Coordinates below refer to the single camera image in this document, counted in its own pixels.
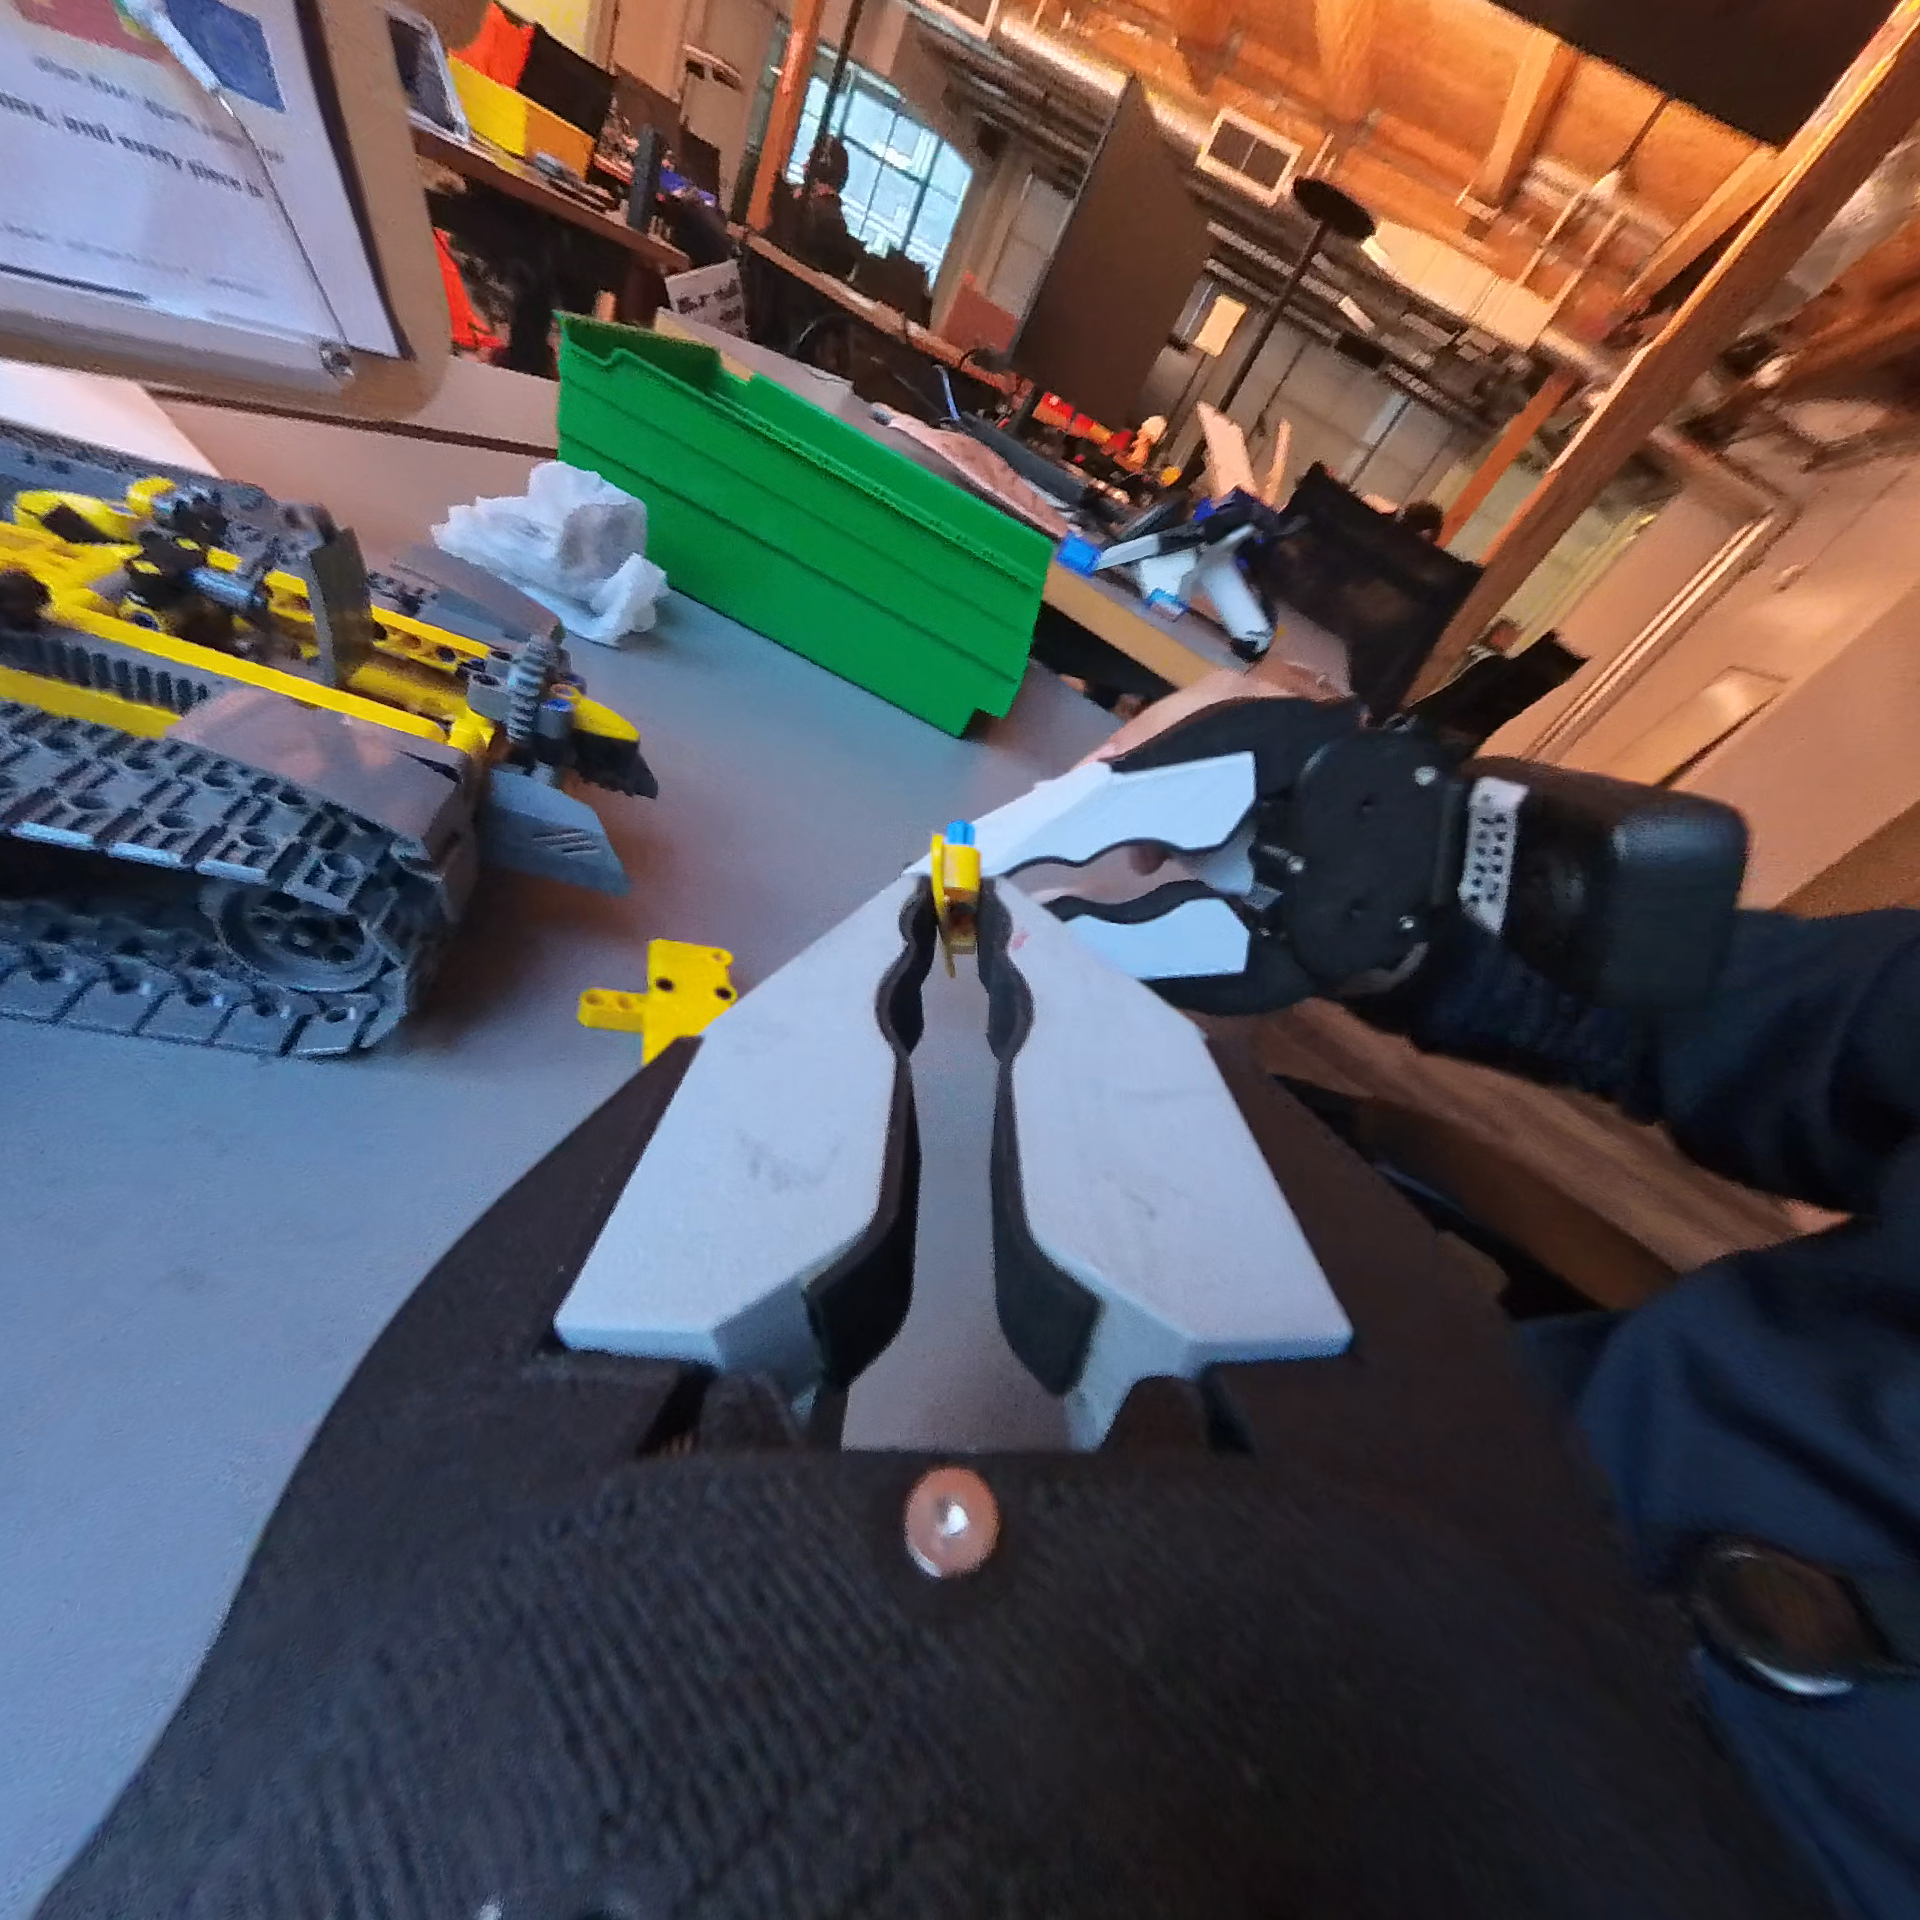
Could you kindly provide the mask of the yellow toy piece blue pin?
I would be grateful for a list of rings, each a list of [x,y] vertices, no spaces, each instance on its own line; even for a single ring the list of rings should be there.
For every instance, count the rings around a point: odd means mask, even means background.
[[[980,844],[970,818],[951,818],[930,834],[927,882],[944,968],[954,977],[960,955],[976,955]]]

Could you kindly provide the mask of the wooden table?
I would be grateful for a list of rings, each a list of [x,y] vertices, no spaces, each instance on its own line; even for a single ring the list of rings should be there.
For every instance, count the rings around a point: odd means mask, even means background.
[[[889,442],[906,459],[937,473],[951,488],[992,502],[991,491],[941,452],[902,433],[889,408],[858,397],[839,375],[810,367],[778,348],[766,348],[674,311],[658,314],[658,334],[718,348],[729,373],[773,377],[807,400],[821,400],[830,417],[846,421],[868,439]],[[1200,609],[1151,606],[1114,574],[1079,574],[1065,565],[1052,565],[1041,605],[1045,613],[1040,619],[1037,651],[1049,669],[1067,678],[1111,686],[1125,695],[1156,695],[1223,672],[1228,678],[1255,674],[1255,693],[1287,693],[1322,700],[1350,695],[1343,650],[1315,628],[1283,630],[1275,637],[1265,659],[1248,661],[1236,656],[1226,630]]]

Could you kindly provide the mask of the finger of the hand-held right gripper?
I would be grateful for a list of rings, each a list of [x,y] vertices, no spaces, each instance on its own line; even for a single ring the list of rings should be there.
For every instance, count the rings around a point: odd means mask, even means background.
[[[1202,882],[1166,882],[1132,896],[1056,895],[1052,917],[1132,980],[1238,977],[1255,940],[1238,904]]]
[[[1178,856],[1220,890],[1255,887],[1251,815],[1258,756],[1251,750],[1122,771],[1089,760],[976,818],[982,877],[1037,865],[1086,869],[1125,844]]]

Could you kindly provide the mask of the wooden post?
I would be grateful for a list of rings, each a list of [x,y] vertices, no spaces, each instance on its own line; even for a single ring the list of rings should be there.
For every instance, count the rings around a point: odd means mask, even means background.
[[[1482,574],[1427,656],[1417,693],[1442,686],[1468,647],[1524,588],[1640,442],[1679,408],[1777,279],[1813,247],[1885,152],[1918,124],[1918,4],[1894,4],[1780,157],[1764,205],[1600,396],[1566,452],[1482,555]]]

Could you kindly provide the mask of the spare grey gripper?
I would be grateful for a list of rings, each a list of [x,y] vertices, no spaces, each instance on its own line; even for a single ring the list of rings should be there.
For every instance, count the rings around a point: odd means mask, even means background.
[[[1162,499],[1109,544],[1067,536],[1056,561],[1076,576],[1128,576],[1148,606],[1208,609],[1230,651],[1260,661],[1280,628],[1275,594],[1258,576],[1278,532],[1278,509],[1236,488],[1200,502],[1181,522]]]

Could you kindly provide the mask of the grey desk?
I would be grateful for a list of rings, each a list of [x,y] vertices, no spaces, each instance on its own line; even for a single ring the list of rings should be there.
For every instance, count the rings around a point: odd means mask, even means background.
[[[4,1025],[4,1917],[156,1740],[295,1461],[427,1265],[640,1063],[575,1019],[654,936],[738,986],[1114,717],[1041,666],[967,739],[683,597],[577,666],[661,798],[624,896],[486,875],[427,1006],[351,1063]]]

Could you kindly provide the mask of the crumpled white tissue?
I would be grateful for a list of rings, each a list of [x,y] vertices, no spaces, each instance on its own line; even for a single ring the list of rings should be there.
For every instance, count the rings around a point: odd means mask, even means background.
[[[566,459],[535,463],[519,495],[450,505],[430,543],[597,647],[650,632],[671,590],[664,565],[650,557],[646,502]]]

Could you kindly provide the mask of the yellow storage bin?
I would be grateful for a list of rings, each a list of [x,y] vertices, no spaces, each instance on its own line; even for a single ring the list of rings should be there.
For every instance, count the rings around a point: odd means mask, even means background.
[[[470,144],[494,148],[517,158],[548,157],[575,175],[588,173],[594,157],[594,136],[588,130],[460,59],[448,59],[448,70],[469,124],[463,136]]]

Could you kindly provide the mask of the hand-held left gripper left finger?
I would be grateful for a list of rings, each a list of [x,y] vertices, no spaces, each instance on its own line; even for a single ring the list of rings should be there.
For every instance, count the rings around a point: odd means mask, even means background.
[[[572,1352],[849,1386],[910,1306],[927,887],[885,887],[698,1042],[558,1310]]]

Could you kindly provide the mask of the yellow grey toy bulldozer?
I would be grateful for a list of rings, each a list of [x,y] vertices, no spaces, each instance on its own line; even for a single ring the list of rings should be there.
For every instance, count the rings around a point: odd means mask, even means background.
[[[627,890],[661,794],[563,622],[317,502],[4,427],[4,1019],[383,1044],[483,869]]]

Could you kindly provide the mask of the person's right forearm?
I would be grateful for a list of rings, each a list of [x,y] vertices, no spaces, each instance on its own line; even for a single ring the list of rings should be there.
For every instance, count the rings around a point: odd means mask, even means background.
[[[1918,910],[1740,910],[1701,1006],[1600,1010],[1454,931],[1361,1019],[1454,1062],[1666,1125],[1690,1161],[1788,1201],[1918,1210]]]

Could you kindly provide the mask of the green plastic bin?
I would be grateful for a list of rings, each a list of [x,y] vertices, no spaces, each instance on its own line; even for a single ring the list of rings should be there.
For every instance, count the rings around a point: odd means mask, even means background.
[[[708,343],[566,314],[558,456],[646,505],[671,585],[964,734],[1011,716],[1052,543]]]

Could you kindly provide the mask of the black office chair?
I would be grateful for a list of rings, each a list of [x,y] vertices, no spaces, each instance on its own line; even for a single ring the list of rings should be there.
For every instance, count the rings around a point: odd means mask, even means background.
[[[1278,617],[1343,644],[1350,687],[1380,720],[1406,706],[1482,576],[1482,565],[1372,509],[1327,463],[1310,463],[1266,512],[1243,568]]]

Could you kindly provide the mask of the instruction sheet board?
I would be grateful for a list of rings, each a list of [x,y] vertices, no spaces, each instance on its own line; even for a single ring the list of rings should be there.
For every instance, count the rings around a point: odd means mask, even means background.
[[[4,4],[4,356],[406,417],[450,311],[385,4]]]

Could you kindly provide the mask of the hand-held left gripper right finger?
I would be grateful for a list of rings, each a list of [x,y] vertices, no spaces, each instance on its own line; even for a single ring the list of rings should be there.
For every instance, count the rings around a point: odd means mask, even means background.
[[[1351,1323],[1190,1015],[1026,895],[976,913],[995,1316],[1101,1446],[1140,1381],[1334,1357]]]

